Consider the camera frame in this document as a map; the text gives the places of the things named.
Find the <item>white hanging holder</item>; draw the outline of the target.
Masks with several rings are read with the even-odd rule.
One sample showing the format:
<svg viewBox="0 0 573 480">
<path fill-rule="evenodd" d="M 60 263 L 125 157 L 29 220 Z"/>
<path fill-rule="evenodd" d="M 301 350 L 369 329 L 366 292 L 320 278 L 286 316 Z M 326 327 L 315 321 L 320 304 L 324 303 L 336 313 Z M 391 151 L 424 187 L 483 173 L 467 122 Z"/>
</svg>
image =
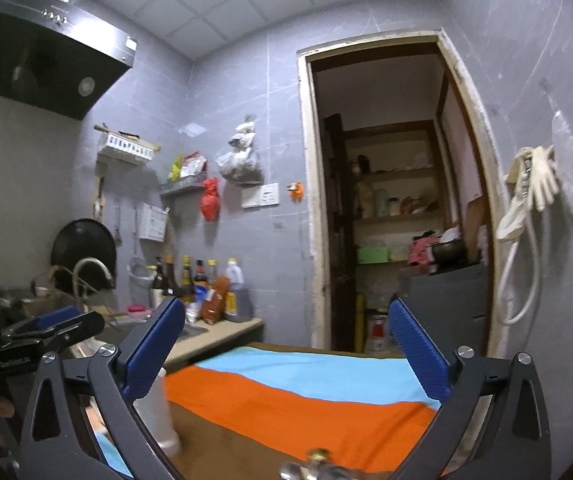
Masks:
<svg viewBox="0 0 573 480">
<path fill-rule="evenodd" d="M 168 212 L 149 204 L 142 204 L 138 213 L 140 240 L 161 243 L 165 239 Z"/>
</svg>

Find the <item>orange wall hook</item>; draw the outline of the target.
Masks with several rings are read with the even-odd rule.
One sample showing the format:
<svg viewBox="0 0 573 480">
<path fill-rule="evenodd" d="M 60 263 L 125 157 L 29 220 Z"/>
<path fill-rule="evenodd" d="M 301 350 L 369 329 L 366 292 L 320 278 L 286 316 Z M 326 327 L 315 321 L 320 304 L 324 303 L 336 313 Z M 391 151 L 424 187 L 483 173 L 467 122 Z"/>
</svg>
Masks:
<svg viewBox="0 0 573 480">
<path fill-rule="evenodd" d="M 300 181 L 290 183 L 287 186 L 287 192 L 294 203 L 300 203 L 303 200 L 303 183 Z"/>
</svg>

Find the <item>striped towel cloth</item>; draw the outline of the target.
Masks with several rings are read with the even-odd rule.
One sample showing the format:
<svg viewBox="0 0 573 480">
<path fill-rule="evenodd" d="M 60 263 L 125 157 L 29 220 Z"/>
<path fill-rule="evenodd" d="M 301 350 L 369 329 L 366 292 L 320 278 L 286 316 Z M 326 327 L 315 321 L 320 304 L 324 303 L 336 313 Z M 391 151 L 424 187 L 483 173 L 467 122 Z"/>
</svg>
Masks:
<svg viewBox="0 0 573 480">
<path fill-rule="evenodd" d="M 249 344 L 162 380 L 186 479 L 275 479 L 326 450 L 356 479 L 386 479 L 437 414 L 404 358 Z"/>
</svg>

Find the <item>black wok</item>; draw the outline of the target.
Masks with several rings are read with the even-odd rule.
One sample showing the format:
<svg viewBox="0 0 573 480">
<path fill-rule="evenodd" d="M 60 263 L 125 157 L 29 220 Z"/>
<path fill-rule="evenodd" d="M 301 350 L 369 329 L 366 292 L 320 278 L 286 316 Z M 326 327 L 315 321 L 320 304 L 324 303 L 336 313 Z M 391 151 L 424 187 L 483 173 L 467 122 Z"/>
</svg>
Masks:
<svg viewBox="0 0 573 480">
<path fill-rule="evenodd" d="M 78 219 L 58 233 L 52 245 L 50 264 L 56 289 L 73 293 L 72 271 L 77 261 L 86 257 L 100 259 L 116 278 L 117 249 L 113 235 L 99 221 Z"/>
</svg>

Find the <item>red plastic bag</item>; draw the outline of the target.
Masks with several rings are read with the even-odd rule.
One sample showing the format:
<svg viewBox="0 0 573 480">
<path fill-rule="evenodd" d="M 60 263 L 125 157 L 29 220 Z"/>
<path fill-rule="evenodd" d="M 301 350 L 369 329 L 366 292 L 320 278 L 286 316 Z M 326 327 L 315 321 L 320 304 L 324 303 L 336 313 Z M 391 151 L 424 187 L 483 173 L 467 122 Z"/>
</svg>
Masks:
<svg viewBox="0 0 573 480">
<path fill-rule="evenodd" d="M 218 193 L 218 179 L 216 177 L 207 178 L 203 182 L 200 211 L 204 219 L 208 222 L 213 222 L 218 218 L 220 197 Z"/>
</svg>

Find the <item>brown snack packet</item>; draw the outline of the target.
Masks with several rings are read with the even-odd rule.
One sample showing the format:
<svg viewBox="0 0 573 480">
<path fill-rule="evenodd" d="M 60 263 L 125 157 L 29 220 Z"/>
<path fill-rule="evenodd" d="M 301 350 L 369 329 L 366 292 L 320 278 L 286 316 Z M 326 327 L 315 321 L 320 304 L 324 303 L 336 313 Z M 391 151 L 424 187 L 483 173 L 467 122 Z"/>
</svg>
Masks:
<svg viewBox="0 0 573 480">
<path fill-rule="evenodd" d="M 214 325 L 224 317 L 229 287 L 230 280 L 225 275 L 220 275 L 213 282 L 212 287 L 208 289 L 201 312 L 202 320 L 205 323 Z"/>
</svg>

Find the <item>white plastic bag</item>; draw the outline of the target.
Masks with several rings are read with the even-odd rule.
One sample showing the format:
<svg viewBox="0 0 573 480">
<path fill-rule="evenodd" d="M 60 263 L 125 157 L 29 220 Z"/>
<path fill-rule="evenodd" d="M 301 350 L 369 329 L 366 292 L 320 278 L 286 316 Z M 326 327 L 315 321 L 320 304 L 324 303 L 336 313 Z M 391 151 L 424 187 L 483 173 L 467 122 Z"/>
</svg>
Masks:
<svg viewBox="0 0 573 480">
<path fill-rule="evenodd" d="M 244 122 L 236 126 L 236 133 L 229 139 L 228 150 L 214 158 L 219 174 L 229 183 L 239 186 L 264 183 L 262 165 L 254 149 L 255 119 L 254 115 L 246 115 Z"/>
</svg>

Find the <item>range hood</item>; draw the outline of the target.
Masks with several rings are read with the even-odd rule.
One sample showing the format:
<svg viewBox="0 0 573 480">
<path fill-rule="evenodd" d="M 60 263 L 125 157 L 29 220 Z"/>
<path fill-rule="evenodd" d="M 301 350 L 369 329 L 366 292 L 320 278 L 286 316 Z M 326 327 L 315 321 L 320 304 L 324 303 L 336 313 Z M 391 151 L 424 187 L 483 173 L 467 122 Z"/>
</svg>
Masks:
<svg viewBox="0 0 573 480">
<path fill-rule="evenodd" d="M 59 0 L 0 0 L 0 96 L 77 120 L 134 66 L 137 41 Z"/>
</svg>

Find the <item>white plastic utensil caddy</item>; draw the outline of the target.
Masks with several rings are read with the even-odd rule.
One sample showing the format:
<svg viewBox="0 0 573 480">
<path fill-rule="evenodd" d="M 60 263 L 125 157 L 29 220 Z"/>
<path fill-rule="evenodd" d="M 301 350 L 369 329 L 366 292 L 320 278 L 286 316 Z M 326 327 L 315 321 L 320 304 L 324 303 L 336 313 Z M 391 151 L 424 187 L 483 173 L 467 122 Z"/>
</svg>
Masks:
<svg viewBox="0 0 573 480">
<path fill-rule="evenodd" d="M 172 425 L 165 377 L 166 370 L 162 367 L 148 394 L 134 401 L 134 408 L 157 445 L 168 457 L 174 457 L 181 453 L 181 441 Z"/>
</svg>

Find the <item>steel faucet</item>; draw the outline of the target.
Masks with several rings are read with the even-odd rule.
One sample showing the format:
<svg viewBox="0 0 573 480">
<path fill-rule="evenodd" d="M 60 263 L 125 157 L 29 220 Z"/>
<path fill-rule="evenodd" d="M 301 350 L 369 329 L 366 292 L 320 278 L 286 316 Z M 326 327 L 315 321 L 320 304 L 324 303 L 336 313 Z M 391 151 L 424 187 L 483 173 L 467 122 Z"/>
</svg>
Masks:
<svg viewBox="0 0 573 480">
<path fill-rule="evenodd" d="M 88 312 L 87 296 L 89 292 L 96 294 L 102 289 L 112 289 L 115 278 L 108 266 L 94 257 L 82 258 L 76 262 L 72 271 L 72 287 L 76 304 L 84 312 Z"/>
</svg>

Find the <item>large oil jug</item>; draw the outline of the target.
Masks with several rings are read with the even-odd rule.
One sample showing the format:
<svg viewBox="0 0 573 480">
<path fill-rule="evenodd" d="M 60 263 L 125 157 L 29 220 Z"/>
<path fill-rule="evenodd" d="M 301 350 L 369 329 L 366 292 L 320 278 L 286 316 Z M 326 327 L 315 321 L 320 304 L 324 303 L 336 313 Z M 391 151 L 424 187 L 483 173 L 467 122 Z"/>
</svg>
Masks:
<svg viewBox="0 0 573 480">
<path fill-rule="evenodd" d="M 228 260 L 224 275 L 229 279 L 229 289 L 224 307 L 224 317 L 231 322 L 244 323 L 254 318 L 254 307 L 242 269 L 236 258 Z"/>
</svg>

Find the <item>grey cabinet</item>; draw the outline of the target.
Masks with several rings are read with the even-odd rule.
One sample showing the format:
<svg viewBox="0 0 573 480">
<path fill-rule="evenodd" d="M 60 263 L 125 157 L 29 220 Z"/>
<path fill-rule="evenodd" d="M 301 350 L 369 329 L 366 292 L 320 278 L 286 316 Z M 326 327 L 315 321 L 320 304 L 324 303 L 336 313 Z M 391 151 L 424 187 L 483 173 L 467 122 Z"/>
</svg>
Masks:
<svg viewBox="0 0 573 480">
<path fill-rule="evenodd" d="M 488 271 L 483 264 L 440 274 L 400 274 L 398 295 L 431 340 L 447 353 L 486 349 Z"/>
</svg>

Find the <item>white wall basket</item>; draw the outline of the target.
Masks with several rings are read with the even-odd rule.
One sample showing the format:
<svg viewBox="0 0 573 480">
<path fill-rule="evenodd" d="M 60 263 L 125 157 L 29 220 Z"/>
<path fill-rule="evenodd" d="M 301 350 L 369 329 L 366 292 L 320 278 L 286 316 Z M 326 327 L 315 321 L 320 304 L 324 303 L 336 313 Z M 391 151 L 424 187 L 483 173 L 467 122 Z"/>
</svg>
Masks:
<svg viewBox="0 0 573 480">
<path fill-rule="evenodd" d="M 103 133 L 98 146 L 98 154 L 132 165 L 145 165 L 152 162 L 156 152 L 137 140 L 125 138 L 116 133 Z"/>
</svg>

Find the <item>dark soy sauce bottle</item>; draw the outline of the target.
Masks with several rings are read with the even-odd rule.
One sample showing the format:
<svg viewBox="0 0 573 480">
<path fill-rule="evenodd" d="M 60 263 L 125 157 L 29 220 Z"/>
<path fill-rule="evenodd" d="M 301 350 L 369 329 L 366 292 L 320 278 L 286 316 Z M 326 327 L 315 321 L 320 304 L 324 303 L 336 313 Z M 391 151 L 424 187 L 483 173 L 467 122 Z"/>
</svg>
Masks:
<svg viewBox="0 0 573 480">
<path fill-rule="evenodd" d="M 173 255 L 166 255 L 164 258 L 164 295 L 179 298 L 181 288 L 175 277 L 175 261 Z"/>
</svg>

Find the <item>metal wall shelf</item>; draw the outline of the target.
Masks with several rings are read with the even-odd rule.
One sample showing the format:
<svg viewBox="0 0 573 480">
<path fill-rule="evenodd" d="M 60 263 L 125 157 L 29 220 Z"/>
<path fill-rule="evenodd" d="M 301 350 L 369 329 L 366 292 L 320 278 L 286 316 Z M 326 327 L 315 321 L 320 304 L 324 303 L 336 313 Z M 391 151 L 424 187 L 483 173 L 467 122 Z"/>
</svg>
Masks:
<svg viewBox="0 0 573 480">
<path fill-rule="evenodd" d="M 204 181 L 207 178 L 207 172 L 201 171 L 198 174 L 191 174 L 184 178 L 178 178 L 175 181 L 168 181 L 160 185 L 160 196 L 172 197 L 181 194 L 201 191 L 204 188 Z"/>
</svg>

